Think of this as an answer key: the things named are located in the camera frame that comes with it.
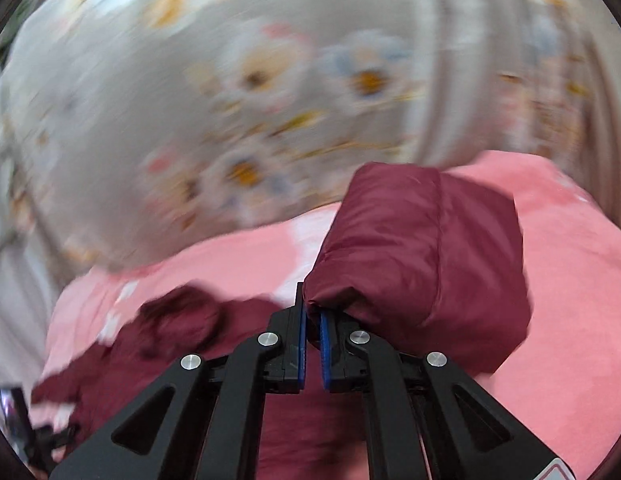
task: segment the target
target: bed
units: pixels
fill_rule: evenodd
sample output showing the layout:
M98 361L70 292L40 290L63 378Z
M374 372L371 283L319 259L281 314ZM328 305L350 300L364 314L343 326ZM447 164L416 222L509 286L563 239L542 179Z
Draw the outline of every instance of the bed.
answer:
M619 104L621 3L604 1L613 14L603 4L586 8L606 38L603 64ZM9 14L2 12L0 23ZM618 112L621 118L621 105ZM564 458L578 480L621 478L621 230L601 211L610 216L605 205L600 209L543 158L488 152L452 171L513 195L534 304L526 342L496 374L478 380ZM24 383L36 380L41 365L46 376L93 341L112 340L145 301L189 281L222 297L265 294L289 306L338 207L212 238L136 272L94 268L63 291L54 310L54 292L44 292L52 314L35 316L29 330L39 332L42 345L46 336L46 349L35 350L34 364L29 358ZM61 428L71 409L36 408L33 417Z

